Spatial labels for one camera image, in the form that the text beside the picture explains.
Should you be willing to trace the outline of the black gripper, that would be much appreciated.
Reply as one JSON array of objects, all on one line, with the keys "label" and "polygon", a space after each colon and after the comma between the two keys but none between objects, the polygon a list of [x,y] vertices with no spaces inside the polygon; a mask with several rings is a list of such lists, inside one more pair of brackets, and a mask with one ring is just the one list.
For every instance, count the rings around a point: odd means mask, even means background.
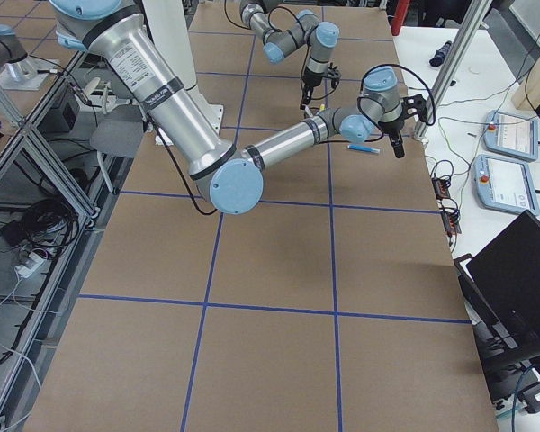
[{"label": "black gripper", "polygon": [[[323,80],[328,80],[331,90],[322,97],[314,97],[314,89],[322,84]],[[304,110],[313,100],[321,100],[333,94],[340,83],[340,71],[338,69],[328,69],[326,72],[315,73],[309,69],[304,69],[301,73],[301,102],[300,109]]]},{"label": "black gripper", "polygon": [[401,135],[403,127],[404,121],[389,121],[382,123],[382,132],[388,136],[396,158],[405,157],[403,138]]}]

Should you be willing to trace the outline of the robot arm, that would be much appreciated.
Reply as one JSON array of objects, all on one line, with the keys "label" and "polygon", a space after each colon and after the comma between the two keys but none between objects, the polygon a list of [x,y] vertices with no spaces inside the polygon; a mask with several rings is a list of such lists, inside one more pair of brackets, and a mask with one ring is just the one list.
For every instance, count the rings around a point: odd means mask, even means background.
[{"label": "robot arm", "polygon": [[237,148],[222,139],[157,47],[158,27],[149,9],[133,1],[56,1],[58,42],[103,57],[130,90],[157,134],[168,137],[188,164],[188,174],[218,211],[241,214],[259,202],[263,173],[335,135],[352,143],[374,130],[404,154],[401,131],[408,115],[391,66],[364,74],[355,102],[328,108],[256,144]]},{"label": "robot arm", "polygon": [[282,62],[303,47],[307,49],[300,76],[300,108],[305,110],[315,100],[314,89],[324,80],[331,83],[332,90],[338,88],[341,73],[331,58],[338,45],[339,28],[304,9],[294,15],[292,27],[282,30],[271,21],[271,13],[282,7],[281,1],[242,1],[240,19],[260,38],[266,58],[272,64]]}]

